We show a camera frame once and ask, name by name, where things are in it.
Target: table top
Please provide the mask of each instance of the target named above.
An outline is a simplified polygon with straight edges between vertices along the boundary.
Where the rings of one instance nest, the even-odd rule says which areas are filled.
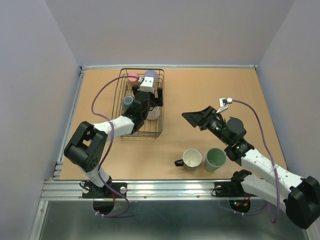
[[[91,124],[105,120],[91,113],[91,104],[97,92],[110,80],[119,76],[120,69],[86,70],[78,96],[70,136],[79,124]],[[95,103],[95,111],[111,118],[116,83],[109,85]],[[229,179],[235,171],[243,169],[228,160],[214,172],[204,168],[206,153],[211,148],[225,149],[225,145],[208,130],[193,128],[182,116],[184,112],[196,112],[212,106],[219,108],[219,98],[227,97],[250,104],[257,112],[264,130],[267,145],[275,162],[287,168],[278,138],[268,111],[259,80],[254,69],[165,69],[164,70],[164,123],[157,138],[117,137],[103,164],[103,169],[114,180],[195,180]],[[264,148],[258,122],[246,106],[234,102],[222,116],[236,117],[243,121],[247,131],[245,139],[263,155]],[[195,171],[176,167],[187,149],[197,149],[202,163]],[[82,180],[87,177],[81,170],[64,159],[61,180]]]

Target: metal rack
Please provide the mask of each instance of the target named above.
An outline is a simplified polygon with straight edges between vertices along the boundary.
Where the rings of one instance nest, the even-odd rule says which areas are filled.
[[[163,101],[165,99],[165,71],[163,69],[154,68],[122,68],[119,76],[129,76],[130,73],[137,73],[140,77],[143,77],[147,70],[155,70],[158,74],[157,87],[154,90],[155,97],[158,97],[158,88],[162,88]],[[113,109],[112,109],[112,119],[118,118],[124,113],[122,108],[122,99],[125,96],[134,96],[133,90],[129,85],[128,78],[121,78],[116,83]],[[160,116],[156,120],[145,120],[142,128],[139,131],[126,135],[123,137],[139,137],[139,138],[157,138],[162,133],[164,128],[164,107],[160,107]]]

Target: gray floor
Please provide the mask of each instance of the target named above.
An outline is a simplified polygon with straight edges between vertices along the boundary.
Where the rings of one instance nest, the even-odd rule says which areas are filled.
[[[307,240],[282,213],[276,224],[268,211],[240,216],[227,211],[228,201],[132,202],[125,216],[95,216],[90,201],[53,201],[48,205],[42,240]],[[265,206],[252,203],[252,210]]]

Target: brown tabletop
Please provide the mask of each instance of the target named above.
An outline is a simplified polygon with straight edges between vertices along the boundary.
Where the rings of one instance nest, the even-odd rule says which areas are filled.
[[[119,76],[119,72],[120,69],[86,70],[71,134],[83,121],[92,124],[105,121],[91,113],[91,103],[101,87]],[[103,164],[105,171],[114,180],[194,180],[232,177],[233,173],[242,167],[230,160],[214,172],[204,169],[207,151],[211,148],[223,150],[226,146],[211,132],[193,128],[181,116],[183,112],[200,111],[208,106],[218,109],[221,97],[241,100],[254,107],[260,117],[266,142],[275,162],[287,168],[254,69],[165,69],[164,73],[162,134],[158,138],[147,140],[136,137],[116,138]],[[101,93],[95,104],[96,112],[111,118],[115,89],[116,83],[113,83]],[[257,120],[248,107],[234,102],[222,115],[226,119],[229,117],[241,119],[247,131],[245,139],[269,157],[262,142]],[[187,149],[197,149],[202,154],[202,163],[195,171],[186,171],[183,167],[174,165],[174,161],[181,159]],[[86,177],[76,165],[65,158],[60,179],[82,180]]]

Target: pink cup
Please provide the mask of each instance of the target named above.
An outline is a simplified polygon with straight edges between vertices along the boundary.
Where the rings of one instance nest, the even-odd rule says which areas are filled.
[[[131,73],[129,73],[128,75],[129,75],[129,76],[136,76],[136,77],[140,78],[139,75],[138,75],[137,73],[135,73],[135,72],[131,72]],[[130,85],[131,87],[133,87],[133,86],[138,86],[138,87],[140,87],[139,79],[137,79],[137,78],[135,78],[135,77],[128,77],[128,82],[129,82],[129,85]]]

